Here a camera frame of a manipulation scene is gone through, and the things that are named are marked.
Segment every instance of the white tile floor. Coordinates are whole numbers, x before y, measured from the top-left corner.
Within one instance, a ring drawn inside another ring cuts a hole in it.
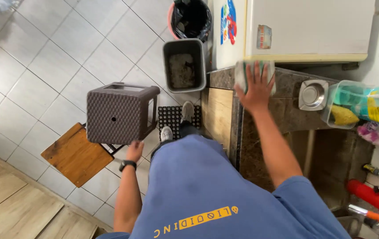
[[[172,94],[162,57],[172,0],[24,0],[0,13],[0,157],[112,226],[120,185],[116,159],[76,188],[40,153],[76,122],[86,122],[88,90],[122,81],[161,88],[158,106],[179,106],[200,94]],[[138,162],[141,197],[159,130]]]

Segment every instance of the dark pants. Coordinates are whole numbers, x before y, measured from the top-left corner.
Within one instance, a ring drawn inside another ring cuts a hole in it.
[[[190,135],[190,134],[201,135],[200,131],[195,126],[193,126],[191,122],[189,122],[189,121],[182,122],[179,125],[180,137],[184,138],[185,136]],[[151,153],[151,160],[153,159],[154,154],[157,152],[157,150],[159,150],[159,148],[161,148],[163,145],[168,144],[168,143],[173,142],[173,141],[174,140],[170,139],[170,140],[165,140],[165,141],[161,142],[158,145],[158,147]]]

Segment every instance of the brown plastic stool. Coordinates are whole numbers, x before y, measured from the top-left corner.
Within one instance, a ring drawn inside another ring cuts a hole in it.
[[[88,141],[129,145],[133,140],[143,140],[155,127],[157,86],[137,86],[113,82],[91,90],[86,97],[86,122]],[[153,102],[153,121],[148,125],[148,105]]]

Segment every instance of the sneaker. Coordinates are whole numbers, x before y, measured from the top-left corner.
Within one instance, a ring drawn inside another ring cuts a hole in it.
[[[191,101],[187,101],[184,103],[184,106],[182,106],[182,118],[181,123],[185,120],[188,122],[192,122],[192,118],[194,117],[194,105],[191,103]]]
[[[160,140],[164,142],[166,140],[172,140],[172,139],[173,139],[172,129],[169,126],[163,127],[161,129]]]

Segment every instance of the wristwatch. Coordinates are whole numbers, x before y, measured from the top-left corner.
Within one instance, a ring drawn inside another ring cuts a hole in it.
[[[135,168],[135,171],[136,171],[136,163],[134,161],[131,161],[131,160],[123,160],[122,163],[120,164],[119,171],[122,172],[123,169],[127,165],[132,165]]]

